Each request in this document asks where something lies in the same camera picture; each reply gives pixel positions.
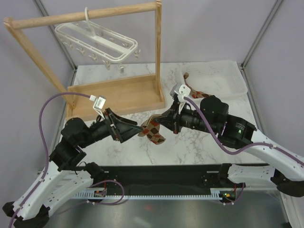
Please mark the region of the white plastic clip hanger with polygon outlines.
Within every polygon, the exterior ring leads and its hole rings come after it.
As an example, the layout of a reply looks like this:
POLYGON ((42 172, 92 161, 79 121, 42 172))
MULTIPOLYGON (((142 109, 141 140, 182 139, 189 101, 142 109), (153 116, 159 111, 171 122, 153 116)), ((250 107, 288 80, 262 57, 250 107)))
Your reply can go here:
POLYGON ((85 20, 60 24, 55 27, 55 33, 71 50, 77 50, 95 63, 103 63, 107 70, 111 64, 117 64, 121 73, 124 72, 122 63, 131 55, 138 58, 141 51, 135 39, 90 21, 88 8, 85 8, 85 20))

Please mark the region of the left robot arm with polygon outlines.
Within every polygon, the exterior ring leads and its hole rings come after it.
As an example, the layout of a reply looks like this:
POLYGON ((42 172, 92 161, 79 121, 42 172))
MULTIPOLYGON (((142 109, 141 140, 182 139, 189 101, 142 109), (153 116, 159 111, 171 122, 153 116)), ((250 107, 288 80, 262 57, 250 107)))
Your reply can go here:
POLYGON ((26 193, 15 202, 7 202, 3 211, 11 222, 9 227, 42 228, 64 203, 88 187, 101 187, 105 172, 96 163, 87 163, 70 181, 58 184, 86 156, 83 149, 108 136, 121 143, 139 134, 136 121, 120 117, 107 108, 96 122, 87 126, 81 118, 69 119, 62 129, 62 138, 50 154, 47 165, 26 193))

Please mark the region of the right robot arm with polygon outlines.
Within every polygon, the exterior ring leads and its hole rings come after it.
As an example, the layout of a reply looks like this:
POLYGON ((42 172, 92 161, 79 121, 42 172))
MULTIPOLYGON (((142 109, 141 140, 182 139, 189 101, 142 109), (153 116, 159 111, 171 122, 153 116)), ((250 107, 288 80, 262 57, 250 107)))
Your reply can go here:
POLYGON ((175 95, 171 107, 155 121, 174 134, 183 127, 210 133, 224 152, 230 155, 247 152, 266 163, 264 166, 222 164, 217 175, 220 186, 276 187, 286 195, 303 197, 303 157, 276 145, 245 119, 230 115, 229 105, 214 95, 202 99, 199 106, 189 99, 186 103, 195 109, 183 107, 179 110, 180 102, 175 95))

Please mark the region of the argyle sock beige orange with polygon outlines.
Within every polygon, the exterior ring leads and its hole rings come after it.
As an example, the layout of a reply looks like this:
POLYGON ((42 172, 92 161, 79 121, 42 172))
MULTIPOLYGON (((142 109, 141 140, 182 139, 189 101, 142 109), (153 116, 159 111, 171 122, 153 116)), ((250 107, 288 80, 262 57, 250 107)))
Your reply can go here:
POLYGON ((160 114, 151 115, 146 121, 141 124, 142 131, 138 134, 139 137, 147 137, 149 141, 156 145, 165 142, 165 138, 160 134, 160 124, 155 122, 155 119, 160 117, 160 114))

